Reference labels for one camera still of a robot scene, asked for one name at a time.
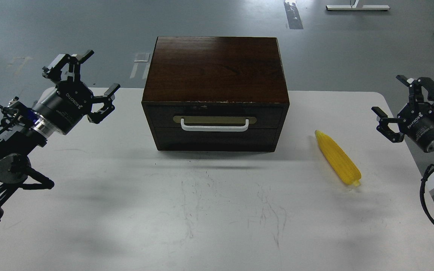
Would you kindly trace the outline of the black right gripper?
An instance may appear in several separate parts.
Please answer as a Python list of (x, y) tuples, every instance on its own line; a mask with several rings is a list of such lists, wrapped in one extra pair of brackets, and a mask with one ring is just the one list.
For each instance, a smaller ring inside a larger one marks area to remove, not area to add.
[[(425, 153), (434, 151), (434, 106), (424, 103), (422, 89), (427, 91), (427, 101), (434, 104), (434, 81), (429, 77), (418, 79), (407, 78), (404, 75), (397, 75), (396, 79), (408, 87), (408, 104), (398, 113), (398, 118), (390, 118), (379, 107), (372, 107), (371, 110), (377, 115), (380, 132), (392, 143), (403, 142), (407, 135)], [(390, 123), (398, 124), (399, 131), (395, 132), (389, 127)]]

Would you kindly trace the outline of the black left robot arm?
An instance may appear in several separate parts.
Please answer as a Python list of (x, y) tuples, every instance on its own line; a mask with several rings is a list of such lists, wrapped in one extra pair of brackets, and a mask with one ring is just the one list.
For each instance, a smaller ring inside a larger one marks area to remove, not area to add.
[(81, 80), (81, 65), (94, 51), (82, 55), (60, 54), (43, 67), (42, 76), (55, 87), (33, 107), (14, 97), (0, 104), (0, 221), (2, 206), (18, 189), (52, 189), (53, 180), (31, 166), (29, 154), (45, 146), (54, 133), (66, 135), (86, 116), (98, 124), (115, 110), (113, 100), (119, 84), (96, 96)]

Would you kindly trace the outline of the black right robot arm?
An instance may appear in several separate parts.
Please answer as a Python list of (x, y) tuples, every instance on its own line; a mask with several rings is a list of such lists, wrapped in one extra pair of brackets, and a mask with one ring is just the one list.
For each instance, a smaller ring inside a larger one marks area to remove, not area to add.
[[(393, 143), (410, 138), (423, 152), (434, 151), (434, 81), (429, 77), (417, 79), (397, 75), (396, 79), (408, 87), (408, 102), (396, 118), (389, 117), (379, 107), (372, 107), (377, 115), (377, 131)], [(424, 189), (428, 178), (434, 173), (434, 164), (427, 166), (420, 184), (420, 203), (424, 213), (434, 225), (424, 200)]]

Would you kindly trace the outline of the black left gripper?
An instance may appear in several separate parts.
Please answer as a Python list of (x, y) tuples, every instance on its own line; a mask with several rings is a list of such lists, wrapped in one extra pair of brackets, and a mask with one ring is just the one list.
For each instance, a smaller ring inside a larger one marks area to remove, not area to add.
[[(94, 53), (88, 50), (83, 55), (59, 54), (48, 67), (42, 68), (42, 76), (58, 85), (32, 110), (55, 125), (61, 134), (68, 134), (86, 114), (89, 122), (99, 124), (115, 110), (113, 100), (120, 84), (112, 84), (101, 96), (93, 96), (93, 92), (81, 82), (81, 64)], [(62, 70), (66, 65), (68, 72), (66, 81), (63, 81)], [(92, 113), (93, 104), (103, 106)]]

